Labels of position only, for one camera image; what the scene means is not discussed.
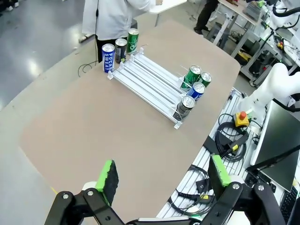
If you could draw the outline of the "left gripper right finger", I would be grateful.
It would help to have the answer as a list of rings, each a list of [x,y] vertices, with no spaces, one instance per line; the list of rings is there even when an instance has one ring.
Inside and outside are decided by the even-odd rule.
[[[225,225],[235,211],[243,212],[251,225],[284,225],[279,205],[269,185],[249,187],[232,181],[219,155],[211,155],[208,175],[216,202],[202,225]]]

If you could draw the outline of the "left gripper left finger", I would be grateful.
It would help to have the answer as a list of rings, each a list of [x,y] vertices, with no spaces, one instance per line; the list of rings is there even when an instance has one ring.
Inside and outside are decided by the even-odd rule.
[[[95,187],[81,190],[74,195],[59,192],[46,218],[46,225],[80,225],[85,218],[94,218],[99,225],[123,225],[124,222],[112,209],[119,177],[113,160],[107,160]]]

